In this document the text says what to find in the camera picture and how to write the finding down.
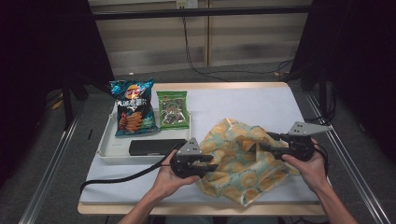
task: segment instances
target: gray carpet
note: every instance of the gray carpet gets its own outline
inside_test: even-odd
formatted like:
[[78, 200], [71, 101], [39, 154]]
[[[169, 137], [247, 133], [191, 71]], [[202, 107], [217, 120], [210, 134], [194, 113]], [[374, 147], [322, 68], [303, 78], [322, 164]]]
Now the gray carpet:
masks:
[[[200, 68], [201, 72], [233, 71], [199, 75], [190, 70], [177, 70], [161, 73], [141, 74], [117, 77], [117, 79], [144, 80], [154, 77], [161, 82], [216, 82], [216, 81], [278, 81], [273, 73], [278, 63], [261, 63], [248, 65], [222, 66], [215, 68]], [[261, 72], [261, 74], [244, 73], [240, 71]], [[309, 105], [305, 93], [299, 87], [299, 80], [289, 83], [305, 119], [312, 119], [315, 114]], [[105, 216], [83, 216], [78, 213], [78, 188], [85, 181], [106, 126], [108, 114], [113, 105], [113, 99], [97, 90], [90, 90], [90, 97], [84, 104], [84, 113], [79, 119], [60, 167], [49, 188], [35, 223], [105, 223]], [[334, 129], [339, 134], [353, 161], [358, 166], [364, 179], [385, 209], [389, 219], [396, 222], [393, 210], [396, 207], [395, 164], [389, 161], [380, 151], [375, 140], [359, 128], [349, 108], [338, 99], [335, 118], [332, 121]], [[14, 175], [0, 189], [0, 223], [18, 223], [26, 205], [35, 192], [40, 179], [47, 169], [55, 148], [57, 147], [64, 127], [64, 111], [60, 107], [48, 110], [41, 120], [36, 132], [36, 141], [29, 154], [21, 158], [21, 165]], [[356, 191], [354, 183], [344, 164], [335, 153], [331, 142], [325, 134], [315, 136], [325, 146], [330, 156], [329, 178], [332, 185], [346, 204], [346, 207], [357, 218], [359, 223], [375, 223], [369, 209]], [[323, 221], [325, 217], [306, 217], [312, 221]], [[108, 223], [117, 223], [120, 216], [112, 216]]]

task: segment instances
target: black cable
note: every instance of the black cable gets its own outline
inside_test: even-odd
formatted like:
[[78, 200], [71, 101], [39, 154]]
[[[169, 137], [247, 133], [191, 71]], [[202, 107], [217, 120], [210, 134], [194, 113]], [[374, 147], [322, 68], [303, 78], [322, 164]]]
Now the black cable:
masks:
[[304, 219], [303, 217], [299, 217], [299, 219], [295, 220], [292, 222], [292, 224], [298, 224], [298, 223], [304, 223], [304, 224], [328, 224], [329, 221], [324, 221], [324, 222], [312, 222], [309, 220]]
[[[187, 57], [187, 62], [189, 63], [190, 68], [198, 73], [201, 76], [205, 76], [205, 77], [213, 77], [210, 76], [210, 74], [215, 74], [215, 73], [235, 73], [235, 72], [239, 72], [239, 73], [250, 73], [250, 74], [269, 74], [269, 73], [274, 73], [274, 72], [279, 72], [282, 68], [286, 67], [289, 63], [291, 63], [293, 60], [286, 60], [282, 63], [284, 63], [283, 65], [281, 65], [282, 63], [280, 63], [278, 65], [278, 68], [276, 70], [273, 71], [268, 71], [268, 72], [252, 72], [252, 71], [240, 71], [240, 70], [220, 70], [220, 71], [213, 71], [213, 72], [202, 72], [199, 71], [198, 69], [195, 68], [195, 66], [192, 63], [192, 59], [191, 59], [191, 55], [190, 55], [190, 47], [189, 47], [189, 40], [187, 38], [187, 25], [186, 25], [186, 18], [182, 17], [183, 20], [183, 28], [184, 28], [184, 39], [185, 39], [185, 44], [186, 44], [186, 57]], [[221, 77], [213, 77], [222, 81], [226, 81], [226, 82], [230, 82], [229, 80], [223, 79]]]
[[325, 147], [323, 147], [320, 144], [314, 144], [314, 146], [318, 146], [320, 149], [315, 148], [315, 151], [318, 152], [324, 160], [324, 173], [327, 176], [329, 173], [329, 154], [327, 153], [327, 150]]
[[117, 178], [117, 179], [93, 179], [93, 180], [87, 180], [85, 181], [80, 187], [79, 187], [79, 193], [81, 194], [82, 191], [84, 190], [85, 187], [87, 187], [90, 184], [116, 184], [116, 183], [122, 183], [122, 182], [126, 182], [126, 181], [130, 181], [133, 179], [136, 179], [142, 175], [146, 175], [148, 173], [150, 173], [151, 171], [161, 167], [161, 163], [163, 163], [163, 161], [166, 160], [166, 158], [172, 153], [173, 149], [180, 149], [185, 143], [178, 143], [176, 144], [172, 150], [170, 150], [168, 152], [168, 154], [166, 154], [166, 156], [164, 156], [160, 161], [158, 161], [157, 163], [155, 163], [154, 165], [150, 166], [148, 169], [143, 170], [137, 174], [134, 175], [129, 175], [123, 178]]
[[304, 120], [306, 120], [308, 122], [313, 122], [315, 120], [322, 119], [324, 121], [323, 123], [321, 123], [322, 125], [329, 125], [335, 117], [336, 106], [337, 106], [337, 91], [336, 91], [335, 87], [332, 85], [332, 95], [330, 97], [330, 104], [329, 104], [329, 108], [328, 108], [328, 112], [327, 112], [328, 116], [327, 117], [319, 116], [314, 119], [304, 119]]
[[109, 218], [110, 218], [110, 216], [106, 217], [105, 224], [107, 224]]

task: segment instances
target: crumpled cloth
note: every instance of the crumpled cloth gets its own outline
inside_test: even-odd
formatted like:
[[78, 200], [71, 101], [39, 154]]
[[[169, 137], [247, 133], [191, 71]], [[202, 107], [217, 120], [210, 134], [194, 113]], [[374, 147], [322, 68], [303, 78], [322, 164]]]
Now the crumpled cloth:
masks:
[[234, 119], [224, 119], [213, 127], [200, 148], [204, 155], [214, 157], [209, 164], [219, 166], [197, 182], [201, 191], [248, 206], [288, 174], [299, 174], [285, 162], [275, 160], [270, 152], [263, 151], [258, 142], [272, 147], [287, 146], [283, 141], [275, 141], [264, 128]]

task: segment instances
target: green snack package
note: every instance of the green snack package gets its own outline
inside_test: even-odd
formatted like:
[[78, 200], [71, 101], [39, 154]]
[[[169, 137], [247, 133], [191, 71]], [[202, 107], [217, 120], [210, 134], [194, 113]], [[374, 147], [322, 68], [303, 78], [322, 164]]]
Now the green snack package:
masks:
[[157, 91], [160, 106], [160, 127], [166, 129], [189, 128], [186, 91]]

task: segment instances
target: blue snack bag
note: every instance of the blue snack bag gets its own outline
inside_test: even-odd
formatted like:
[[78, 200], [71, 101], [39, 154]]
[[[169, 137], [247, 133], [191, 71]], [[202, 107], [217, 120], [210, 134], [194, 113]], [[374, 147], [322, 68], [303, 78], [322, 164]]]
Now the blue snack bag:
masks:
[[147, 81], [111, 81], [111, 93], [117, 105], [116, 136], [159, 131], [151, 106], [154, 79]]

